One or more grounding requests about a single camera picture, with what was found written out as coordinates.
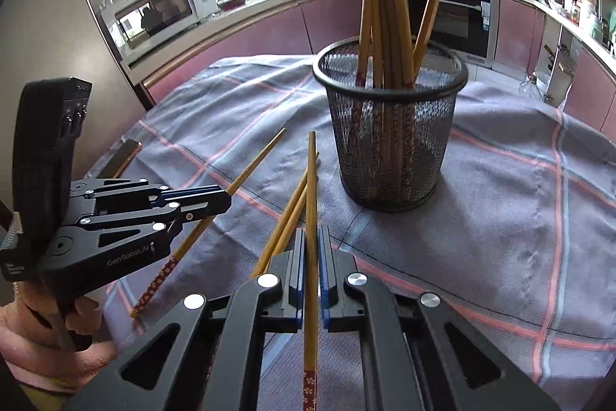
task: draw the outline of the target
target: metal screw head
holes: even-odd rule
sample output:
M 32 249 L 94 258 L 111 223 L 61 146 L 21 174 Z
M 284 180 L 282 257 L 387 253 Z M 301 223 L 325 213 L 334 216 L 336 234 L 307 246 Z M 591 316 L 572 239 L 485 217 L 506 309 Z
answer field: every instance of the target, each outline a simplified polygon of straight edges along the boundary
M 278 284 L 278 276 L 273 275 L 272 273 L 264 273 L 257 279 L 257 284 L 262 288 L 273 288 L 276 284 Z
M 422 305 L 431 309 L 440 305 L 440 298 L 434 293 L 422 294 L 420 301 Z
M 201 296 L 201 294 L 189 294 L 186 298 L 184 298 L 184 306 L 187 309 L 195 310 L 199 309 L 205 303 L 205 298 Z
M 368 282 L 368 278 L 362 273 L 354 272 L 349 274 L 347 281 L 352 286 L 363 286 L 366 282 Z

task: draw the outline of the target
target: red patterned chopstick tip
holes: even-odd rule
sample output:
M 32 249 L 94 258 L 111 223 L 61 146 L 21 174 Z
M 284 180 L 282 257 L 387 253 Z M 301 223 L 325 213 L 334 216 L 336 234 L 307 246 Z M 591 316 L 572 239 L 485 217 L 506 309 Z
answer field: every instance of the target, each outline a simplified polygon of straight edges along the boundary
M 152 296 L 156 294 L 156 291 L 158 291 L 158 288 L 161 287 L 164 280 L 167 279 L 167 277 L 173 271 L 173 269 L 176 268 L 176 265 L 177 265 L 177 260 L 172 255 L 171 258 L 169 258 L 169 261 L 165 264 L 165 266 L 161 269 L 161 271 L 158 272 L 158 275 L 150 283 L 150 286 L 147 288 L 146 292 L 141 295 L 141 298 L 139 298 L 139 301 L 134 306 L 134 308 L 131 310 L 132 318 L 136 318 L 140 314 L 140 312 L 143 312 L 144 308 L 146 308 L 146 306 L 150 302 L 150 299 L 152 299 Z
M 316 371 L 304 370 L 303 411 L 316 410 Z

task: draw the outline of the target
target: countertop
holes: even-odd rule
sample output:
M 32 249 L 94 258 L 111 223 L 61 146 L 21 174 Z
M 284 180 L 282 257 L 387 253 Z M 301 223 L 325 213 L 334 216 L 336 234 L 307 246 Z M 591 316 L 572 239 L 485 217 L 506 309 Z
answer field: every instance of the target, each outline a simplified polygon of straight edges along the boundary
M 216 13 L 132 65 L 127 72 L 128 76 L 133 85 L 138 84 L 196 44 L 261 13 L 287 4 L 293 5 L 297 1 L 299 0 L 247 0 L 244 6 L 235 10 Z
M 206 41 L 247 19 L 259 16 L 270 10 L 275 10 L 284 5 L 292 6 L 293 3 L 297 3 L 298 1 L 300 0 L 247 0 L 244 6 L 238 7 L 235 10 L 217 13 L 152 52 L 135 65 L 132 65 L 130 70 L 128 70 L 129 78 L 133 84 L 138 84 L 165 64 L 202 41 Z M 552 17 L 556 22 L 563 25 L 574 37 L 581 40 L 590 51 L 594 53 L 596 58 L 603 62 L 612 74 L 616 75 L 616 59 L 612 58 L 605 47 L 581 30 L 580 27 L 537 0 L 518 1 L 540 9 L 546 13 L 546 15 Z
M 610 56 L 605 47 L 602 44 L 599 44 L 595 41 L 590 35 L 588 35 L 584 30 L 582 30 L 578 25 L 573 23 L 571 20 L 568 20 L 564 16 L 555 12 L 552 8 L 545 5 L 544 3 L 538 0 L 518 0 L 520 2 L 524 2 L 526 4 L 530 4 L 538 9 L 540 9 L 546 15 L 552 17 L 556 22 L 565 27 L 571 34 L 577 39 L 581 40 L 586 47 L 596 56 L 596 58 L 603 62 L 612 74 L 616 75 L 616 59 Z

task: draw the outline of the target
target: kitchen counter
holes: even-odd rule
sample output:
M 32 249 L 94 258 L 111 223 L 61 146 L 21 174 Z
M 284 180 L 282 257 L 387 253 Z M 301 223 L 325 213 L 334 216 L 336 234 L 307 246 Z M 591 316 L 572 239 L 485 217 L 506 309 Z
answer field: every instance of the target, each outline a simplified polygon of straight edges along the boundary
M 300 0 L 247 0 L 244 6 L 229 12 L 220 12 L 202 21 L 180 36 L 132 65 L 127 70 L 133 85 L 150 80 L 156 74 L 164 72 L 170 62 L 186 54 L 191 48 L 202 45 L 208 40 L 214 40 L 233 30 L 240 24 L 252 19 L 276 13 L 279 10 L 293 7 Z
M 594 56 L 596 56 L 596 58 L 611 71 L 611 73 L 615 76 L 616 79 L 616 59 L 612 58 L 612 56 L 609 54 L 608 50 L 605 47 L 595 41 L 584 30 L 578 27 L 578 25 L 574 24 L 571 20 L 568 20 L 567 18 L 555 12 L 555 10 L 538 0 L 518 1 L 524 2 L 540 9 L 543 13 L 550 16 L 557 23 L 565 27 L 569 32 L 571 32 L 574 37 L 582 41 L 586 45 L 586 47 L 588 47 L 588 49 L 594 54 Z

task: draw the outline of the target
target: gray tablecloth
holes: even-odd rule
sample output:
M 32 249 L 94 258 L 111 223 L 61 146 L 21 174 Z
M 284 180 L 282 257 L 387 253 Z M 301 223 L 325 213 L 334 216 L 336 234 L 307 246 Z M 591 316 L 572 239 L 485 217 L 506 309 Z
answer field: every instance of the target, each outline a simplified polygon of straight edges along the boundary
M 307 133 L 315 130 L 319 220 L 335 244 L 396 292 L 442 295 L 564 410 L 580 409 L 616 347 L 616 146 L 550 106 L 470 83 L 458 96 L 434 196 L 404 214 L 379 214 L 341 186 L 328 103 L 311 62 L 223 59 L 125 134 L 144 144 L 125 178 L 226 187 L 288 129 L 139 322 L 128 311 L 163 262 L 109 286 L 105 317 L 120 348 L 185 295 L 229 294 L 247 279 L 306 166 Z M 301 334 L 268 337 L 259 409 L 301 409 L 301 345 Z M 318 374 L 320 410 L 363 409 L 355 335 L 320 333 Z

